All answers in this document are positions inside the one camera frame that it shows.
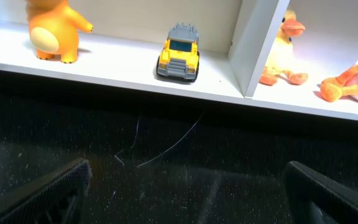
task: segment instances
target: toy truck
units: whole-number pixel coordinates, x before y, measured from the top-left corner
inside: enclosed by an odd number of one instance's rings
[[[157,75],[194,82],[198,76],[199,34],[195,26],[176,24],[169,30],[157,62]]]

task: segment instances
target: duck's head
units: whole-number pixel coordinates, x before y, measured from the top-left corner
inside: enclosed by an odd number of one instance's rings
[[[296,14],[292,10],[285,12],[283,21],[281,23],[280,31],[290,37],[297,37],[305,31],[305,26],[296,20]]]

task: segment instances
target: duck's orange beak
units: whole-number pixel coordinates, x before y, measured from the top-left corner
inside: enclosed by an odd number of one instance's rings
[[[291,37],[299,36],[305,31],[305,26],[296,21],[295,19],[287,19],[283,25],[281,25],[281,29],[284,31],[286,35]]]

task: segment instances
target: plush leg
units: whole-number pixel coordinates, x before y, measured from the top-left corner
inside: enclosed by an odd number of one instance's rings
[[[342,96],[357,95],[358,84],[340,87],[332,83],[323,83],[321,84],[320,91],[326,101],[334,102]]]
[[[75,50],[66,52],[65,54],[62,54],[61,61],[63,63],[74,63],[77,61],[77,59],[78,59],[78,53],[77,53],[77,49],[75,49]]]
[[[262,76],[260,77],[259,82],[261,82],[265,85],[276,84],[278,78],[274,74],[275,74],[274,69],[265,67],[264,71],[262,72]]]
[[[37,58],[39,58],[39,59],[48,60],[48,59],[51,59],[54,57],[55,56],[53,54],[48,54],[48,53],[45,53],[45,52],[37,49]]]
[[[338,77],[332,77],[325,79],[321,84],[331,83],[333,85],[344,87],[346,82],[353,76],[358,75],[358,65],[354,65]]]
[[[308,74],[306,74],[306,73],[295,74],[290,70],[286,70],[283,73],[285,74],[287,79],[289,79],[289,81],[295,85],[302,85],[309,78]]]

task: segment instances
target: gray truck roof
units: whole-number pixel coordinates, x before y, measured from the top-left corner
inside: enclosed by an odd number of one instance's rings
[[[195,26],[177,23],[176,26],[169,30],[168,39],[179,40],[184,42],[199,41],[198,30]]]

